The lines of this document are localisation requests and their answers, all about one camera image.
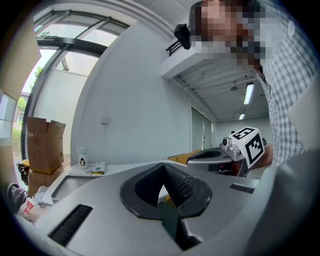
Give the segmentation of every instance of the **checkered shirt sleeve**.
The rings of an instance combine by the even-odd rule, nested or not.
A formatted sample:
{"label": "checkered shirt sleeve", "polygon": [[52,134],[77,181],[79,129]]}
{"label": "checkered shirt sleeve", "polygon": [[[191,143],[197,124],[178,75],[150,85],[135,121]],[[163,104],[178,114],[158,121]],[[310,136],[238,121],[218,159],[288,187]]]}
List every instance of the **checkered shirt sleeve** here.
{"label": "checkered shirt sleeve", "polygon": [[[278,1],[259,2],[275,14],[283,28],[277,53],[262,64],[265,79],[257,74],[268,102],[273,139],[272,165],[278,166],[287,158],[303,152],[303,144],[288,111],[312,84],[319,70],[319,58],[304,31]],[[294,24],[294,34],[288,32],[289,22]]]}

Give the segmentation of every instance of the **ceiling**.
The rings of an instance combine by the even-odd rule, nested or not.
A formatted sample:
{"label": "ceiling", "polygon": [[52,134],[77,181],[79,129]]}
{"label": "ceiling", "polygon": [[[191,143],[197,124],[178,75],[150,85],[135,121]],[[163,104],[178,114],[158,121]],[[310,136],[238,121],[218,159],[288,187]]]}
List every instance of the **ceiling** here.
{"label": "ceiling", "polygon": [[[187,22],[191,6],[199,0],[135,0],[149,8],[173,27]],[[238,66],[220,66],[217,62],[203,60],[178,75],[211,109],[218,122],[244,119],[267,118],[268,103],[264,90],[253,70]],[[247,83],[254,83],[254,91],[249,105],[244,105]]]}
{"label": "ceiling", "polygon": [[[211,109],[218,122],[267,118],[268,102],[260,82],[253,70],[239,67],[219,66],[213,61],[203,60],[181,72],[178,77],[193,90]],[[249,105],[244,105],[248,83],[254,83]]]}
{"label": "ceiling", "polygon": [[199,0],[134,0],[149,8],[174,28],[177,24],[188,19],[191,6]]}

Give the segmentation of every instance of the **white bottle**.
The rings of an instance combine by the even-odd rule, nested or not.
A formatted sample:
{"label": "white bottle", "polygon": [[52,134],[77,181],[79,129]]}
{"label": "white bottle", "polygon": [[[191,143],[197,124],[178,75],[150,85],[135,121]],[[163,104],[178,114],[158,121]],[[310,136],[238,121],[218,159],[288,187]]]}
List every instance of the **white bottle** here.
{"label": "white bottle", "polygon": [[77,146],[76,150],[78,151],[78,165],[80,169],[88,168],[88,155],[87,149],[84,146]]}

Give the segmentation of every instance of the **wall outlet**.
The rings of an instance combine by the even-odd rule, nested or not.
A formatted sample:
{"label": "wall outlet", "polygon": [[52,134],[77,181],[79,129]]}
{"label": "wall outlet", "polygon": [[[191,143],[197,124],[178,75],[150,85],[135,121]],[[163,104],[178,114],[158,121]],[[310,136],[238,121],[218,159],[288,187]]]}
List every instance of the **wall outlet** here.
{"label": "wall outlet", "polygon": [[101,124],[102,125],[108,125],[109,123],[110,123],[110,118],[106,117],[106,116],[103,116],[102,119],[101,119]]}

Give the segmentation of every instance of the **open cardboard box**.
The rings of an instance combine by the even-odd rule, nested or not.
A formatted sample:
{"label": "open cardboard box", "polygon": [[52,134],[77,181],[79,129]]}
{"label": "open cardboard box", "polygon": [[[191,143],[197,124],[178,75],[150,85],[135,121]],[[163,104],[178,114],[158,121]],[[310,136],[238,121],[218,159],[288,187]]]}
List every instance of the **open cardboard box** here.
{"label": "open cardboard box", "polygon": [[61,122],[26,118],[27,147],[30,169],[51,174],[64,162],[63,135],[66,125]]}

